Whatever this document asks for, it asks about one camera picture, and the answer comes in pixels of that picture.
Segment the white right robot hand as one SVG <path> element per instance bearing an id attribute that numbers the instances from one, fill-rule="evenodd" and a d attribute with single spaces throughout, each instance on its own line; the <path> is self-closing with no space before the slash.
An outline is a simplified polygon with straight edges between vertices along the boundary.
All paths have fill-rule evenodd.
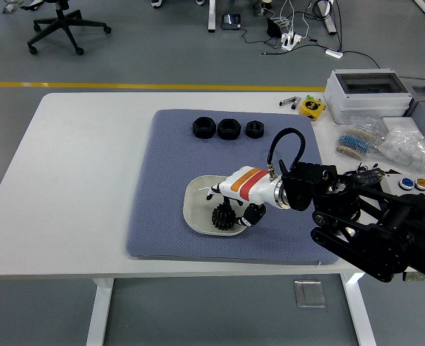
<path id="1" fill-rule="evenodd" d="M 281 177 L 269 173 L 265 169 L 244 166 L 222 182 L 213 185 L 207 199 L 221 194 L 223 203 L 212 212 L 212 224 L 220 230 L 226 231 L 233 225 L 254 226 L 266 213 L 266 204 L 275 208 L 285 208 L 282 199 Z M 235 200 L 240 206 L 247 203 L 244 214 L 237 216 L 230 201 Z"/>

